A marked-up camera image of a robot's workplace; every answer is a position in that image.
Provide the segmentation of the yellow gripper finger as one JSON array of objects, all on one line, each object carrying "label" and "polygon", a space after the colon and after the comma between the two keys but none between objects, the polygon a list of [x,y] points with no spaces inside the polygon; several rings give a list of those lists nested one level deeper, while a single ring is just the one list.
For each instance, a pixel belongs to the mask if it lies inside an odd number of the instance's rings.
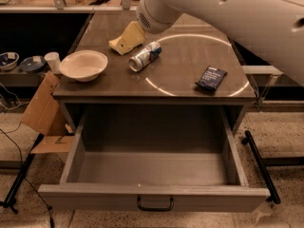
[{"label": "yellow gripper finger", "polygon": [[124,55],[133,48],[141,45],[145,40],[145,31],[137,21],[132,21],[117,38],[116,49],[119,54]]}]

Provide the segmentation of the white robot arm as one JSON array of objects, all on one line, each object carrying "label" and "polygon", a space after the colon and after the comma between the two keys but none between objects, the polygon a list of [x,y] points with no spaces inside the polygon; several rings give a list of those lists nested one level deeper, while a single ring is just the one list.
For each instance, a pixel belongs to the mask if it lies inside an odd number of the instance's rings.
[{"label": "white robot arm", "polygon": [[158,34],[189,14],[304,86],[304,0],[140,0],[136,18]]}]

